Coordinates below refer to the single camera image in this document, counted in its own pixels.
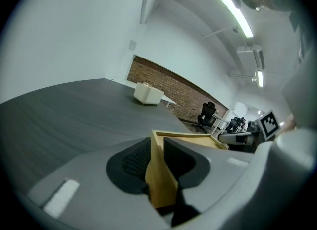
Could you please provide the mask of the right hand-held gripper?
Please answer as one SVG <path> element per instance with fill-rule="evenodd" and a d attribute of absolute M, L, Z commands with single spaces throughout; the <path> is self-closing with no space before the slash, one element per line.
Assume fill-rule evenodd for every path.
<path fill-rule="evenodd" d="M 218 141 L 227 145 L 250 145 L 257 147 L 263 142 L 268 142 L 275 138 L 280 131 L 280 125 L 273 110 L 250 121 L 247 126 L 247 132 L 222 133 L 218 135 Z"/>

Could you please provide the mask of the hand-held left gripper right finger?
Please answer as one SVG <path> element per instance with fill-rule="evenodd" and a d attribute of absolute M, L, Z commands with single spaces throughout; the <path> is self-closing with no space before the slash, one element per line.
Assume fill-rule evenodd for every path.
<path fill-rule="evenodd" d="M 178 183 L 175 212 L 202 213 L 237 182 L 253 154 L 164 139 L 164 160 Z"/>

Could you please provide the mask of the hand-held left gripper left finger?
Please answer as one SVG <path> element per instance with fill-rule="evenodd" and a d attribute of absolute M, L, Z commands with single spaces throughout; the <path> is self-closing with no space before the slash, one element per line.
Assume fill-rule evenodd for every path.
<path fill-rule="evenodd" d="M 27 196 L 60 228 L 167 228 L 145 181 L 150 143 L 143 138 L 84 153 Z"/>

